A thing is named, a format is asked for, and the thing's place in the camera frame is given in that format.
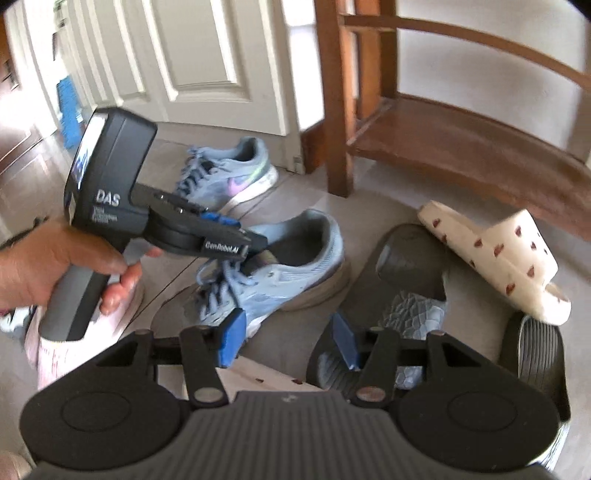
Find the grey blue sneaker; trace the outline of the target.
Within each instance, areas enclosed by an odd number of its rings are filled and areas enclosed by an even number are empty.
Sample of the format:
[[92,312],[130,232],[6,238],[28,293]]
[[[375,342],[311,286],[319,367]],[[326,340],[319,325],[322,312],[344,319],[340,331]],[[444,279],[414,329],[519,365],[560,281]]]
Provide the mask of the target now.
[[276,311],[317,306],[341,292],[351,268],[339,224],[331,215],[308,209],[253,231],[269,242],[249,259],[223,261],[185,307],[186,325],[214,327],[235,308],[245,313],[245,336],[256,335]]
[[231,149],[192,146],[174,193],[225,213],[269,191],[279,179],[263,139],[242,137]]

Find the white heart slipper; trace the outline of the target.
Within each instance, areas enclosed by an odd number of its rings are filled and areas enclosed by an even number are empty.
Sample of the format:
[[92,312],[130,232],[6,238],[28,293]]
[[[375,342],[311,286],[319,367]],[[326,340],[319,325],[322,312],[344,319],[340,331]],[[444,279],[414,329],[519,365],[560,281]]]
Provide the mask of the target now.
[[553,283],[558,263],[528,210],[482,228],[430,201],[419,209],[418,218],[515,308],[554,326],[568,321],[571,301]]
[[225,391],[231,398],[242,391],[320,391],[314,385],[243,356],[238,356],[229,368],[217,368],[216,371]]

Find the dark grey textured slipper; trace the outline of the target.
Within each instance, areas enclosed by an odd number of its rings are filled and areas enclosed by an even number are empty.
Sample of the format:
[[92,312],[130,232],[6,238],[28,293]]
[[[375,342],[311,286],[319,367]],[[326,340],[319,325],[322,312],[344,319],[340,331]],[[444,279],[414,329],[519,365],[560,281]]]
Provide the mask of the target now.
[[[448,310],[445,279],[449,255],[425,227],[401,224],[384,234],[341,305],[335,310],[369,330],[391,329],[424,340],[440,330]],[[360,370],[349,370],[332,340],[332,316],[311,353],[307,382],[348,396]]]

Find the pink plush slipper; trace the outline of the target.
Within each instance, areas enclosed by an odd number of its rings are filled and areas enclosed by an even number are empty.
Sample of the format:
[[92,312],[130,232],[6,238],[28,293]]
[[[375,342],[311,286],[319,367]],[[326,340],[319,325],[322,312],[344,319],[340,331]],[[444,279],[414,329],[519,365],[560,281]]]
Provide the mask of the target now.
[[35,307],[35,313],[24,336],[24,352],[37,376],[39,390],[81,366],[92,357],[116,343],[137,313],[144,294],[140,262],[132,264],[128,280],[111,277],[108,287],[114,287],[115,304],[105,312],[96,307],[85,329],[76,338],[49,339],[41,334],[47,308]]

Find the black silver sneaker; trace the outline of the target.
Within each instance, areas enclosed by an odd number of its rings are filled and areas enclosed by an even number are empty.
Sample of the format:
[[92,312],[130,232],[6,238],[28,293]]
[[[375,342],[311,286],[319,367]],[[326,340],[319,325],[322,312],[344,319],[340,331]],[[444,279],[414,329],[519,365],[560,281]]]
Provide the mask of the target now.
[[36,310],[36,306],[27,306],[2,311],[0,320],[1,332],[11,340],[23,344]]

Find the blue object by door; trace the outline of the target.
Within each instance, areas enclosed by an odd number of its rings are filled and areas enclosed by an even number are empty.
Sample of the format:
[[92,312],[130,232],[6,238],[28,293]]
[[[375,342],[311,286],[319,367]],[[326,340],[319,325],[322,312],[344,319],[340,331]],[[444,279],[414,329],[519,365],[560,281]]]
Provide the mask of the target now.
[[74,151],[81,143],[84,119],[74,84],[69,76],[56,85],[60,113],[60,133],[66,150]]

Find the white panelled door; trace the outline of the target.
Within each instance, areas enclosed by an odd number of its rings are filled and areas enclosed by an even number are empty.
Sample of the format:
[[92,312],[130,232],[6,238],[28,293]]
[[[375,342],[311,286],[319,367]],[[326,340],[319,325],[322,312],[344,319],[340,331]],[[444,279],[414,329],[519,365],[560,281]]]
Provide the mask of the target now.
[[162,137],[211,146],[257,135],[274,164],[301,167],[280,2],[18,1],[4,21],[24,115],[43,136],[58,129],[65,75],[84,114],[121,106]]

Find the brown wooden shoe rack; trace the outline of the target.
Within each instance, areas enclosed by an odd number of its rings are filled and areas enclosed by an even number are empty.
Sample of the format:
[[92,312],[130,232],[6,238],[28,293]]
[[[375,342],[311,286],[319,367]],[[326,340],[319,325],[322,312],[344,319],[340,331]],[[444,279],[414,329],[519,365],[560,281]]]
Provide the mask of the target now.
[[488,47],[583,90],[587,73],[512,40],[401,16],[393,1],[315,3],[325,117],[301,133],[304,170],[327,170],[329,193],[353,192],[356,157],[401,165],[590,236],[590,170],[565,150],[503,122],[399,89],[407,30]]

